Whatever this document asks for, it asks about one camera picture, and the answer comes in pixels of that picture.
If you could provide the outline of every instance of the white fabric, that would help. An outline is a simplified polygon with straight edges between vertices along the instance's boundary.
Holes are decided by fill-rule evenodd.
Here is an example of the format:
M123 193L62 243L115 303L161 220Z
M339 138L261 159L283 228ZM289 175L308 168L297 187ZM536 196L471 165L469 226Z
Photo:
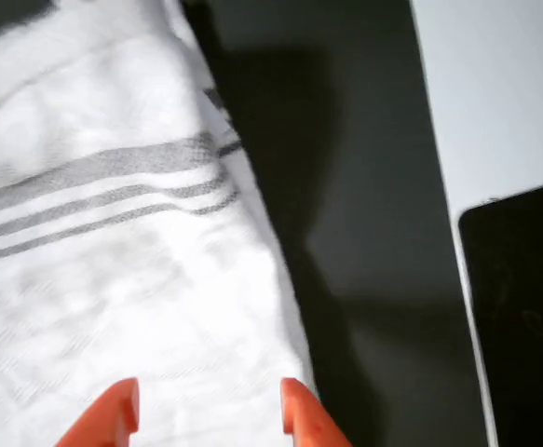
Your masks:
M213 87L175 0L61 0L0 34L0 446L53 445L126 377L133 446L292 445L305 335Z

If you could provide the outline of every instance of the gray stripe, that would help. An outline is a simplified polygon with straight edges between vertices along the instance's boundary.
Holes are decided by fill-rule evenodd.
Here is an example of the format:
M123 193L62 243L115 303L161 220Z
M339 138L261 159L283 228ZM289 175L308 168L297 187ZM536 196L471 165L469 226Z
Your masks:
M240 140L225 145L218 151L217 154L219 157L229 156L230 154L236 152L238 149L242 149L242 142Z
M209 98L209 101L213 103L215 108L224 109L224 100L222 100L217 88L207 88L205 90L205 94L207 95L207 98Z
M142 196L145 194L160 193L166 196L189 198L195 196L202 196L207 193L213 192L216 189L221 188L224 182L227 180L227 171L224 169L220 174L205 183L194 184L191 186L185 186L182 188L156 188L154 186L146 184L134 184L131 186L123 186L112 191L107 191L96 196L92 196L85 199L74 200L72 202L64 203L57 207L52 207L47 210L39 211L34 214L20 217L9 222L0 223L0 236L16 233L17 231L24 230L31 226L44 224L46 222L60 219L61 217L69 216L76 212L91 210L98 207L103 207L120 200L132 198L136 196Z
M175 172L210 163L214 159L211 136L147 147L112 149L80 158L23 182L0 188L0 210L38 196L96 180L143 172Z
M207 207L207 208L202 208L200 210L191 210L189 212L195 215L211 214L212 212L222 210L223 208L234 203L237 198L238 198L238 192L234 192L230 196L228 196L223 202L217 205ZM13 254L18 254L24 251L37 248L37 247L41 247L43 245L51 244L53 242L66 239L68 237L74 237L74 236L83 235L85 233L90 233L91 231L104 228L105 226L122 224L123 222L138 219L139 217L146 216L148 214L155 214L157 212L172 211L172 210L177 210L177 209L178 207L172 204L160 204L160 205L150 205L148 207L139 208L137 210L126 211L116 216L103 219L102 221L98 221L95 223L87 223L85 225L80 225L76 228L71 228L69 230L60 231L59 233L54 233L53 235L38 237L37 239L29 240L27 242L14 245L12 247L8 247L6 249L1 249L0 259L6 258L8 256L12 256Z

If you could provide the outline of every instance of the black device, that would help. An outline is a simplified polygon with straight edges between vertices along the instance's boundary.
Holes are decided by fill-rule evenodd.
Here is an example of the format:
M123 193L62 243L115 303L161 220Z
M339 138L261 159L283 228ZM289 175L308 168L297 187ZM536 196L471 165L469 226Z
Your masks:
M543 188L459 222L501 447L543 447Z

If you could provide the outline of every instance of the white towel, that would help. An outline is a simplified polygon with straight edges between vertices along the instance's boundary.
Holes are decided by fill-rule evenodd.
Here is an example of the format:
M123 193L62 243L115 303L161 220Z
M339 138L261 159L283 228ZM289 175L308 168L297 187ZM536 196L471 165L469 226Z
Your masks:
M61 0L0 33L0 446L141 387L134 446L291 445L313 386L248 159L176 0Z

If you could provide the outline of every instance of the dark gray surface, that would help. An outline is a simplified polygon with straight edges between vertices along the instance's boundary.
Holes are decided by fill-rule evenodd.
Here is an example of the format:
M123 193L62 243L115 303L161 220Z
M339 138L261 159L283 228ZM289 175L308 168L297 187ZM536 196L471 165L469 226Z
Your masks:
M211 0L220 90L355 445L486 445L405 1Z

